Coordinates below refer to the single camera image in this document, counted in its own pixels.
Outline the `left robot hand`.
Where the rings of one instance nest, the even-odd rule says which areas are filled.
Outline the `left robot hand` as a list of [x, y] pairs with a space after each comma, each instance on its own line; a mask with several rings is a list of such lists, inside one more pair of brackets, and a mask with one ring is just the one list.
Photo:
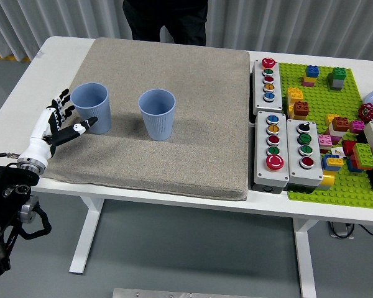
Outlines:
[[57, 146], [78, 138], [98, 121], [96, 116], [92, 116], [80, 123], [62, 128], [65, 120], [75, 110], [74, 106], [65, 106], [69, 100], [70, 92], [65, 89], [43, 110], [30, 136], [28, 148], [18, 157], [19, 168], [35, 166], [43, 171]]

